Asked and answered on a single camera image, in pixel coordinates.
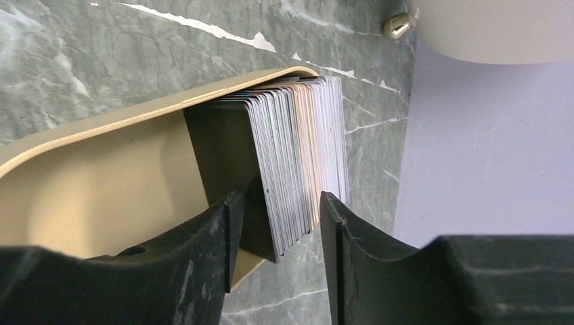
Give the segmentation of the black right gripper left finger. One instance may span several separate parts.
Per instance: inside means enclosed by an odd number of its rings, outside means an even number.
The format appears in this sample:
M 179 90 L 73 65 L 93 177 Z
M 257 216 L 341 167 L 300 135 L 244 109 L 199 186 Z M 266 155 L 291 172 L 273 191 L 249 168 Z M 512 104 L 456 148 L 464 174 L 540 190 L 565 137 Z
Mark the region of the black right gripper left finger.
M 2 324 L 218 324 L 231 290 L 244 193 L 116 256 L 1 249 Z

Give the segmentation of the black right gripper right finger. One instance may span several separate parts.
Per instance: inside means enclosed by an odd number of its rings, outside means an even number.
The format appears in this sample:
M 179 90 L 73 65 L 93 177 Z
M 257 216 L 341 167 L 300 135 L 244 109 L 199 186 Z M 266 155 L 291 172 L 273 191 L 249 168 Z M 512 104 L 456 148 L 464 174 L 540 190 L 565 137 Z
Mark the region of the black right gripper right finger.
M 412 247 L 322 192 L 333 324 L 572 324 L 571 235 L 439 236 Z

